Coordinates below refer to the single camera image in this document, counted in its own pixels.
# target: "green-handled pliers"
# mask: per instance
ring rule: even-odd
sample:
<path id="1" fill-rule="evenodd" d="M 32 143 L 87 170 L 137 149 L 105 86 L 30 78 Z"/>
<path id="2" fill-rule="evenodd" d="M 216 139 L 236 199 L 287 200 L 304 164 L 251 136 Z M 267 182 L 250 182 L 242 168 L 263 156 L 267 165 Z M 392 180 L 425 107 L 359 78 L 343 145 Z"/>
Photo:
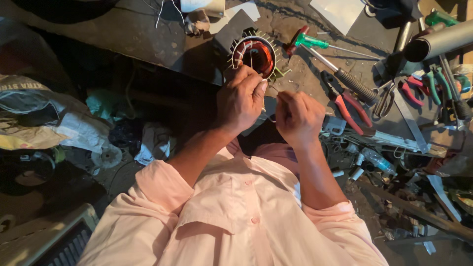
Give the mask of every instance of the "green-handled pliers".
<path id="1" fill-rule="evenodd" d="M 445 79 L 445 76 L 442 74 L 442 68 L 437 67 L 436 69 L 433 67 L 428 73 L 425 74 L 429 79 L 429 93 L 432 96 L 432 100 L 434 104 L 441 105 L 440 98 L 438 97 L 437 89 L 435 88 L 435 80 L 437 83 L 442 86 L 442 92 L 447 94 L 447 100 L 452 99 L 452 92 L 450 91 L 450 86 Z"/>

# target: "pliers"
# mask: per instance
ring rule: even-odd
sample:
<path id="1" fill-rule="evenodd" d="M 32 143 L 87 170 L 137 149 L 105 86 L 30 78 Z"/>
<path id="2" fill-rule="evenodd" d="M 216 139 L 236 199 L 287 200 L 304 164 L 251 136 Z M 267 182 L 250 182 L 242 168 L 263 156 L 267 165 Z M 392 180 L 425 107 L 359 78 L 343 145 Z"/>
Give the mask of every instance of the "pliers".
<path id="1" fill-rule="evenodd" d="M 353 120 L 343 100 L 346 100 L 347 102 L 349 102 L 356 109 L 361 120 L 368 127 L 372 127 L 373 123 L 371 122 L 370 118 L 366 114 L 365 110 L 363 110 L 363 107 L 361 106 L 361 104 L 359 104 L 359 102 L 350 94 L 350 91 L 348 89 L 342 88 L 340 83 L 338 83 L 337 79 L 329 72 L 322 71 L 320 73 L 320 77 L 324 85 L 329 89 L 330 100 L 333 101 L 337 105 L 343 118 L 356 131 L 356 133 L 358 133 L 359 135 L 363 135 L 363 130 Z"/>
<path id="2" fill-rule="evenodd" d="M 403 91 L 404 95 L 416 106 L 424 106 L 424 103 L 420 100 L 418 100 L 411 91 L 411 88 L 409 87 L 409 83 L 417 85 L 413 83 L 414 79 L 410 79 L 407 76 L 399 76 L 394 79 L 394 84 L 399 85 L 399 83 L 402 83 L 401 90 Z"/>
<path id="3" fill-rule="evenodd" d="M 425 76 L 429 79 L 429 92 L 434 104 L 441 105 L 437 89 L 435 88 L 435 80 L 437 80 L 437 83 L 442 86 L 442 93 L 446 93 L 447 100 L 452 99 L 452 92 L 450 91 L 450 86 L 448 85 L 445 76 L 442 74 L 441 67 L 432 67 L 430 72 L 425 73 Z"/>
<path id="4" fill-rule="evenodd" d="M 403 91 L 406 98 L 408 98 L 414 105 L 419 106 L 419 107 L 424 106 L 424 103 L 418 100 L 412 94 L 409 84 L 417 86 L 426 95 L 429 93 L 429 91 L 427 90 L 426 87 L 423 86 L 423 83 L 421 81 L 416 80 L 412 76 L 407 77 L 405 75 L 400 75 L 393 79 L 393 82 L 391 83 L 391 87 L 389 87 L 384 93 L 383 97 L 381 97 L 381 100 L 379 101 L 378 105 L 375 108 L 374 114 L 379 117 L 385 117 L 389 113 L 394 103 L 394 90 L 399 87 Z"/>

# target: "water bottle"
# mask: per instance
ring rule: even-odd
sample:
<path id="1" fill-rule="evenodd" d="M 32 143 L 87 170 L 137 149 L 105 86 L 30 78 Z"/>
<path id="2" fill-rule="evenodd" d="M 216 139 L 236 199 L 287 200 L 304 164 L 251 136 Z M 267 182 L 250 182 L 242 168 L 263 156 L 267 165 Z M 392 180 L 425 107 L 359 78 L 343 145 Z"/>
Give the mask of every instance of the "water bottle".
<path id="1" fill-rule="evenodd" d="M 363 148 L 361 150 L 361 154 L 365 156 L 365 160 L 371 162 L 374 166 L 381 169 L 381 171 L 389 175 L 397 176 L 397 173 L 394 169 L 394 165 L 390 163 L 388 160 L 384 159 L 384 157 L 381 154 L 368 148 Z"/>

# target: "workbench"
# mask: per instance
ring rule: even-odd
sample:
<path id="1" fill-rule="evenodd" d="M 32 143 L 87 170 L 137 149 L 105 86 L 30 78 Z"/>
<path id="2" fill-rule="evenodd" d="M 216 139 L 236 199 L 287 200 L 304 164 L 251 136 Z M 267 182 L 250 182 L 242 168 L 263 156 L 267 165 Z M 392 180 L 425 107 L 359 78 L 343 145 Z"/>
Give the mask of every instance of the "workbench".
<path id="1" fill-rule="evenodd" d="M 268 33 L 274 39 L 274 43 L 280 50 L 283 44 L 291 42 L 297 30 L 303 25 L 309 25 L 311 28 L 309 35 L 315 35 L 316 32 L 329 32 L 329 34 L 319 35 L 318 38 L 332 45 L 377 57 L 386 57 L 393 51 L 399 32 L 399 28 L 384 29 L 376 18 L 369 18 L 362 12 L 347 36 L 344 36 L 308 5 L 310 0 L 256 0 L 255 2 L 261 15 L 256 25 L 260 31 Z M 226 8 L 238 4 L 241 4 L 238 0 L 227 0 Z M 203 34 L 200 37 L 187 36 L 184 33 L 180 15 L 170 2 L 165 2 L 157 28 L 155 28 L 157 19 L 155 12 L 142 0 L 121 0 L 105 15 L 72 25 L 60 25 L 42 20 L 20 9 L 10 0 L 0 3 L 0 16 L 163 66 L 210 83 L 221 84 L 222 81 L 221 71 L 216 63 L 219 58 L 211 43 L 212 36 L 209 34 Z M 417 30 L 417 25 L 413 24 L 412 28 Z M 319 49 L 319 52 L 336 66 L 350 71 L 369 88 L 380 85 L 381 81 L 375 83 L 378 74 L 373 65 L 376 60 L 362 59 L 362 57 L 331 48 Z M 285 52 L 281 54 L 282 59 L 277 64 L 278 68 L 283 72 L 289 69 L 292 71 L 272 83 L 266 94 L 275 96 L 276 90 L 304 91 L 327 106 L 327 113 L 341 117 L 335 104 L 329 101 L 327 91 L 322 88 L 321 81 L 317 77 L 320 71 L 330 70 L 302 49 L 298 50 L 290 60 Z M 409 106 L 419 125 L 432 122 L 437 115 L 437 106 L 432 104 L 431 99 L 424 96 L 420 98 L 424 98 L 424 108 L 415 109 Z M 356 111 L 349 105 L 347 107 L 355 121 L 362 124 Z M 370 117 L 372 117 L 372 109 L 366 106 Z M 395 105 L 388 116 L 382 119 L 372 117 L 372 119 L 373 129 L 413 139 Z"/>

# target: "red pliers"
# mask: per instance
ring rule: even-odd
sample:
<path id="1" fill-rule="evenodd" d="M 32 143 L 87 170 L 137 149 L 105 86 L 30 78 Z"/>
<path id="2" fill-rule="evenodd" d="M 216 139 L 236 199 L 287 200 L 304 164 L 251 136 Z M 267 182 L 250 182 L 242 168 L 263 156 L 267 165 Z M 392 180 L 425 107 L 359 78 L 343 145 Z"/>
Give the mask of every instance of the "red pliers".
<path id="1" fill-rule="evenodd" d="M 428 91 L 426 87 L 424 87 L 424 84 L 422 81 L 416 80 L 414 77 L 406 77 L 406 76 L 401 76 L 398 78 L 398 80 L 402 83 L 401 90 L 403 91 L 404 95 L 414 104 L 417 106 L 424 106 L 424 103 L 420 100 L 418 100 L 411 91 L 411 88 L 409 87 L 409 84 L 415 85 L 418 88 L 420 88 L 424 93 L 427 95 Z"/>
<path id="2" fill-rule="evenodd" d="M 322 82 L 325 84 L 325 86 L 329 89 L 330 100 L 332 100 L 338 106 L 338 109 L 342 114 L 343 118 L 356 131 L 356 133 L 361 136 L 363 135 L 363 130 L 353 120 L 343 100 L 349 102 L 356 109 L 361 120 L 368 127 L 373 126 L 373 123 L 366 114 L 365 110 L 363 110 L 363 107 L 361 107 L 361 104 L 359 104 L 359 102 L 350 94 L 350 91 L 348 89 L 342 88 L 340 83 L 338 83 L 337 79 L 332 74 L 327 71 L 322 71 L 320 73 L 320 78 L 322 79 Z"/>

